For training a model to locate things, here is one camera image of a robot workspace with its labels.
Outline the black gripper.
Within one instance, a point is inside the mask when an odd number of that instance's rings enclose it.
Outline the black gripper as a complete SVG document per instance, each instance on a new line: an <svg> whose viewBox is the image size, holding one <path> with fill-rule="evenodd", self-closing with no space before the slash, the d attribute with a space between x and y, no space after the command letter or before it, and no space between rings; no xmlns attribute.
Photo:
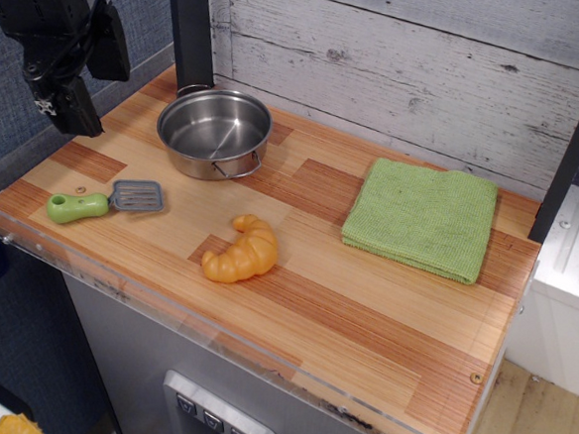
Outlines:
<svg viewBox="0 0 579 434"><path fill-rule="evenodd" d="M101 121L79 75L87 64L96 79L129 79L125 32L113 4L105 0L0 0L0 26L6 37L23 48L23 74L32 82L38 110L62 134L101 135Z"/></svg>

